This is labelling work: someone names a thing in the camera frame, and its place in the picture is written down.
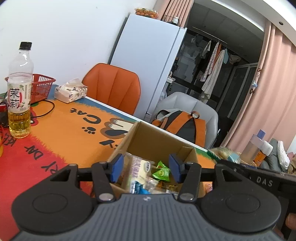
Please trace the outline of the person's right hand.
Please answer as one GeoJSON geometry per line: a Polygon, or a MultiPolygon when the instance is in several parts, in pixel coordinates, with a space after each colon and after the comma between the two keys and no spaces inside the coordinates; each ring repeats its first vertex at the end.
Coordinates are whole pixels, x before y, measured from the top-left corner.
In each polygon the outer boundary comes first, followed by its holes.
{"type": "Polygon", "coordinates": [[[290,230],[296,230],[296,214],[290,213],[285,220],[285,224],[290,230]]]}

